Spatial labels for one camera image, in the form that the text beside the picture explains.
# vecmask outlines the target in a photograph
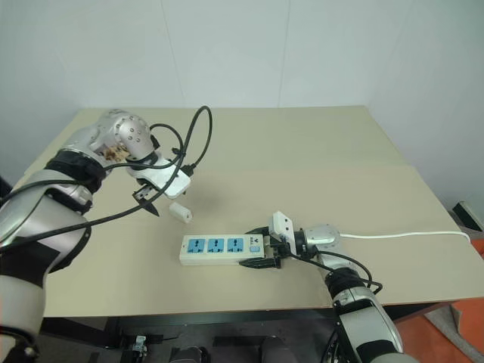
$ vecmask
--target white power strip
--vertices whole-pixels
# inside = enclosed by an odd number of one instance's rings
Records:
[[[261,234],[199,234],[184,236],[182,265],[238,265],[239,261],[264,257]]]

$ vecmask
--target table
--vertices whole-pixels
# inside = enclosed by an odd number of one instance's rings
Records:
[[[194,110],[127,109],[148,123],[185,133]],[[75,130],[102,109],[81,110],[26,171],[41,169]],[[267,225],[276,210],[295,228],[330,223],[343,233],[458,230],[365,107],[215,109],[213,139],[192,186],[177,201],[191,209],[185,225],[155,206],[93,227],[69,268],[49,275],[46,317],[165,315],[323,309],[329,293],[314,266],[284,260],[281,270],[182,266],[184,234],[243,233]],[[206,137],[200,120],[188,149],[195,160]],[[176,140],[155,131],[169,154]],[[132,206],[138,188],[117,169],[95,194],[89,219]],[[484,296],[484,263],[460,236],[343,239],[347,252],[384,284],[382,304],[433,303]]]

